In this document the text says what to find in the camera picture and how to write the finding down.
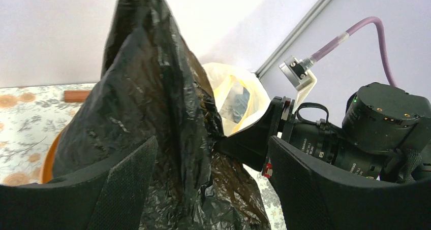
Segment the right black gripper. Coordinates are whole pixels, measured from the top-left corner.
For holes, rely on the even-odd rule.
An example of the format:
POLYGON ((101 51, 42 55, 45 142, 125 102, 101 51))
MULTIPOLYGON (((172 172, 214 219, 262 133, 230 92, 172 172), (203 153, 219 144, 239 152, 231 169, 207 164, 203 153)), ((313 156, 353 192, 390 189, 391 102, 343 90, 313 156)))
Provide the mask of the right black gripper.
POLYGON ((299 112, 284 122, 281 138, 352 174, 393 183, 430 178, 430 102, 381 83, 349 99, 341 127, 312 122, 299 112))

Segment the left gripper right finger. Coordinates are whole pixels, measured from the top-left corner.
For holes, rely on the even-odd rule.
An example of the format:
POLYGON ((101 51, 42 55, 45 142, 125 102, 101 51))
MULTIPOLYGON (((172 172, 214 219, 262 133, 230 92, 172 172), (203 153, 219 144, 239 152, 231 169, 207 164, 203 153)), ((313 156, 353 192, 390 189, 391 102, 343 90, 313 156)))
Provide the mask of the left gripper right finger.
POLYGON ((268 141, 269 178, 288 229, 430 229, 430 181, 396 184, 358 176, 268 141))

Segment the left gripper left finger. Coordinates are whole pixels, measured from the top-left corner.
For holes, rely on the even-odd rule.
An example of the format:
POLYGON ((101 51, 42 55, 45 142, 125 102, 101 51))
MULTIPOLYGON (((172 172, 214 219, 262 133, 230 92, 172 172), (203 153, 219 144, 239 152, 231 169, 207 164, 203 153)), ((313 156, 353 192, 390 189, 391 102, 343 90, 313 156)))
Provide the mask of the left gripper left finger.
POLYGON ((1 186, 1 229, 138 229, 156 137, 44 184, 1 186))

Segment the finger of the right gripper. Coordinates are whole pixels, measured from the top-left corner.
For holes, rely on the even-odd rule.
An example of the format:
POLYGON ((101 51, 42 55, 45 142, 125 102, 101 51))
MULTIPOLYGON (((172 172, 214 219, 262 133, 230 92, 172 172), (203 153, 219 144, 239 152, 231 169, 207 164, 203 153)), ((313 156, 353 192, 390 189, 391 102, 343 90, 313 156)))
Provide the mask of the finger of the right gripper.
POLYGON ((263 116, 246 128, 215 143, 215 151, 238 160, 255 171, 264 168, 268 140, 279 132, 283 101, 271 101, 263 116))

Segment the translucent white trash bag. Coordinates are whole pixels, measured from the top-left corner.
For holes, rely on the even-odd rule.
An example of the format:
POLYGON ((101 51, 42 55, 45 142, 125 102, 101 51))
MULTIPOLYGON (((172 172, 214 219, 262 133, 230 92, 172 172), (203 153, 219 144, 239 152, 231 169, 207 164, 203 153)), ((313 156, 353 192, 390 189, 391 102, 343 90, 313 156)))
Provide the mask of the translucent white trash bag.
POLYGON ((262 117, 271 99, 255 74, 246 68, 216 62, 206 63, 203 68, 226 136, 262 117))

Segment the black trash bag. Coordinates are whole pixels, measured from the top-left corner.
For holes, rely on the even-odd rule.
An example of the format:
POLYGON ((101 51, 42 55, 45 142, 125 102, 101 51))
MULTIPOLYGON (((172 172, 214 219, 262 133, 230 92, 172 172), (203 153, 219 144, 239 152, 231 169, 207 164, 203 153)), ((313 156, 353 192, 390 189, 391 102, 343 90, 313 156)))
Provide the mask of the black trash bag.
POLYGON ((222 120, 165 0, 118 0, 101 79, 61 132, 54 177, 155 136, 141 229, 270 229, 256 181, 213 151, 222 120))

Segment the orange plastic trash bin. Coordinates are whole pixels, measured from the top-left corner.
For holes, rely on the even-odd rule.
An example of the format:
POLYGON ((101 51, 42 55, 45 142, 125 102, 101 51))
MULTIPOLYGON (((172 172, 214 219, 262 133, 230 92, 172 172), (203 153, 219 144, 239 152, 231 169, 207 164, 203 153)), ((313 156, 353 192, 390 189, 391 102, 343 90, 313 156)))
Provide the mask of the orange plastic trash bin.
POLYGON ((42 183, 42 184, 47 183, 53 179, 52 168, 53 168, 53 163, 54 163, 54 159, 55 159, 55 153, 56 153, 57 145, 58 145, 58 142, 59 142, 59 139, 61 137, 62 132, 63 132, 63 130, 56 136, 55 140, 51 144, 51 146, 47 152, 47 155, 44 159, 44 162, 41 166, 40 183, 42 183))

